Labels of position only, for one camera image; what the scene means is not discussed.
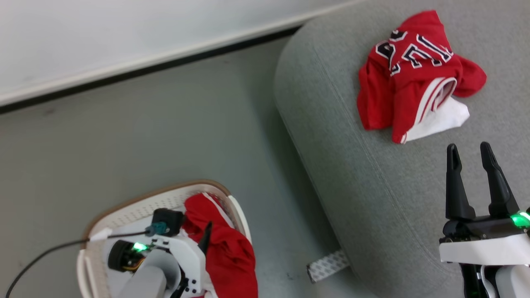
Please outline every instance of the red jersey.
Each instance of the red jersey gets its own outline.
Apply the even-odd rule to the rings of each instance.
[[[359,80],[357,107],[365,129],[392,126],[392,141],[404,143],[429,111],[436,112],[453,93],[473,95],[486,74],[453,53],[436,11],[425,11],[374,46]]]

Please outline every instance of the red clothing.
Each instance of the red clothing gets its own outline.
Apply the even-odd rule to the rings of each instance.
[[[357,108],[366,130],[393,126],[392,141],[453,94],[469,97],[486,82],[474,62],[451,50],[436,11],[413,15],[378,43],[359,71]]]
[[[213,222],[206,271],[219,298],[258,298],[254,250],[248,239],[228,226],[204,194],[188,198],[184,206],[183,228],[195,242],[199,242],[208,223]]]

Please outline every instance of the laundry basket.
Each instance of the laundry basket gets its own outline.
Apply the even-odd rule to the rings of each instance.
[[[88,225],[83,238],[89,238],[106,227],[120,233],[142,231],[139,227],[145,228],[150,223],[154,210],[168,208],[184,212],[184,201],[201,192],[216,196],[234,228],[252,243],[249,225],[236,199],[228,189],[211,180],[182,183],[116,206],[96,217]],[[111,298],[112,293],[116,292],[113,292],[112,287],[119,287],[120,283],[123,284],[130,278],[117,271],[114,273],[107,267],[108,250],[113,244],[111,241],[116,240],[88,242],[81,246],[77,256],[77,281],[83,298]]]

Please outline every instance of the jersey number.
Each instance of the jersey number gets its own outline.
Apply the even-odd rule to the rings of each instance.
[[[395,45],[390,42],[398,42],[405,38],[407,35],[407,32],[400,32],[398,30],[392,31],[392,34],[390,35],[390,38],[388,41],[380,42],[375,47],[375,52],[379,54],[380,56],[385,57],[388,59],[388,69],[390,70],[390,76],[393,76],[401,71],[401,67],[399,65],[399,62],[392,65],[392,59],[394,58],[394,54],[396,52]],[[453,52],[451,52],[446,47],[437,47],[434,43],[427,40],[425,37],[421,35],[416,35],[416,40],[418,43],[423,45],[426,49],[431,50],[434,52],[437,56],[440,56],[441,60],[444,62],[448,62],[452,56]],[[442,65],[442,62],[438,59],[433,58],[432,55],[430,55],[428,52],[420,49],[417,45],[411,43],[409,47],[406,49],[405,53],[403,53],[403,56],[401,58],[405,61],[409,61],[412,64],[412,68],[420,68],[422,67],[422,64],[418,61],[418,59],[423,60],[431,60],[432,65],[434,66],[440,66]]]

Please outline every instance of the baseboard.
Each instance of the baseboard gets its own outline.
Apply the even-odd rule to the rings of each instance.
[[[225,36],[190,48],[165,52],[27,89],[0,94],[0,114],[286,37],[294,34],[308,20],[354,3],[327,7],[267,27],[248,30],[234,36]]]

